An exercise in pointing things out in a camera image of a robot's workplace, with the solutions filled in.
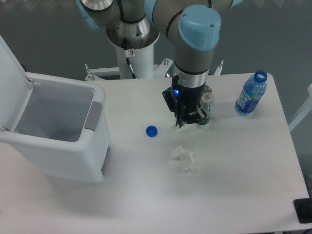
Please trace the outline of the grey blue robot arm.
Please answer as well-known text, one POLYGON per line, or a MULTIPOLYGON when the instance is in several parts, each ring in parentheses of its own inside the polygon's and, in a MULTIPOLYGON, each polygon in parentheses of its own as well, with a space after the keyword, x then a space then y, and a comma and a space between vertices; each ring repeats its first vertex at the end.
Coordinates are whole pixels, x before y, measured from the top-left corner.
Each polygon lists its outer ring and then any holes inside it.
POLYGON ((92 28, 106 29, 122 79, 153 77, 160 34, 175 46, 172 84, 162 94, 177 126, 208 117, 200 101, 219 41, 219 13, 236 5, 235 0, 77 1, 92 28))

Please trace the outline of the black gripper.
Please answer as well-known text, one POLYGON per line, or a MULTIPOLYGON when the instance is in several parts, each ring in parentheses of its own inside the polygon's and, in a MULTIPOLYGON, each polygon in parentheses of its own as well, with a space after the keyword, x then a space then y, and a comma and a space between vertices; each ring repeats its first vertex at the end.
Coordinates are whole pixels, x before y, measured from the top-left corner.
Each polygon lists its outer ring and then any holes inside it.
POLYGON ((201 97, 203 95, 205 84, 189 88, 180 85, 180 77, 172 77, 171 87, 162 92, 166 104, 175 115, 175 125, 182 128, 185 124, 200 123, 206 118, 206 112, 201 109, 201 97))

